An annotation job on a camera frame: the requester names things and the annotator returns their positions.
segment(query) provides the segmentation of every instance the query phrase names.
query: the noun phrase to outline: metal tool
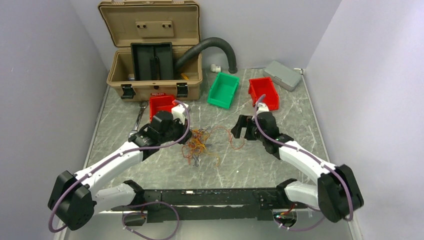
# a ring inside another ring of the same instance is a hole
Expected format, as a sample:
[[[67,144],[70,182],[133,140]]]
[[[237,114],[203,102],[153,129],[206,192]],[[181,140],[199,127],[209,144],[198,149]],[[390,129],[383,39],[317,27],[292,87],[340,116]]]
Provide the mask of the metal tool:
[[[138,112],[137,120],[135,120],[134,127],[132,130],[128,133],[128,138],[131,137],[131,135],[137,133],[139,131],[139,125],[140,121],[142,120],[142,116],[144,111],[146,110],[147,106],[149,105],[148,101],[142,101],[140,102],[140,111]]]

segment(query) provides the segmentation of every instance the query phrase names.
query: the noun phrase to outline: white wall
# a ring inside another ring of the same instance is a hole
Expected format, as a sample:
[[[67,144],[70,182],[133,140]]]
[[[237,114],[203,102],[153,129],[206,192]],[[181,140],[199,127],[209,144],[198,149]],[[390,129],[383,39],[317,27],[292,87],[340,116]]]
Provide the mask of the white wall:
[[[107,70],[68,0],[0,3],[0,235],[45,240],[58,174],[83,167]]]
[[[100,51],[105,66],[112,65],[116,48],[100,16],[100,0],[70,0]],[[202,38],[227,40],[238,68],[263,67],[272,60],[304,68],[341,0],[198,0]],[[228,68],[224,53],[204,52],[203,65]]]
[[[424,239],[424,2],[343,0],[306,69],[330,159],[364,198],[365,239]]]

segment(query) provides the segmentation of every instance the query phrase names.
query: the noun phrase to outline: toolbox latch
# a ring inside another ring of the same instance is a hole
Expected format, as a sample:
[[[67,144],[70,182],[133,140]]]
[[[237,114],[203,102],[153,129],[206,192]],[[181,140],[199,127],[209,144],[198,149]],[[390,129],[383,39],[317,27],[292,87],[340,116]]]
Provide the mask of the toolbox latch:
[[[187,82],[181,82],[176,84],[176,97],[187,98],[189,96],[189,85]]]
[[[120,97],[121,99],[133,99],[136,92],[131,84],[122,84],[121,85],[123,94]]]

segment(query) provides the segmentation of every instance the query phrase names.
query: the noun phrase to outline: black tray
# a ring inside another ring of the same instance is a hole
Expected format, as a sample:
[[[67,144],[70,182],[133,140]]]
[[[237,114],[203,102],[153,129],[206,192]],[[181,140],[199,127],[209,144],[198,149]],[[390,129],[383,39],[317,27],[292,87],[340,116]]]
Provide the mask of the black tray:
[[[172,80],[172,43],[131,43],[136,81]]]

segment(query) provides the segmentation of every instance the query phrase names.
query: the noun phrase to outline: gray plastic box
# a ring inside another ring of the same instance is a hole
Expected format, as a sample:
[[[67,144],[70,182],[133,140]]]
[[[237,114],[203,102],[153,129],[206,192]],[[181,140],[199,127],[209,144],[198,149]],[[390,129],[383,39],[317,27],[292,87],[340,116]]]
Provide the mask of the gray plastic box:
[[[302,79],[302,75],[300,73],[277,61],[272,61],[265,67],[263,70],[263,76],[270,77],[275,84],[290,92],[296,88]]]

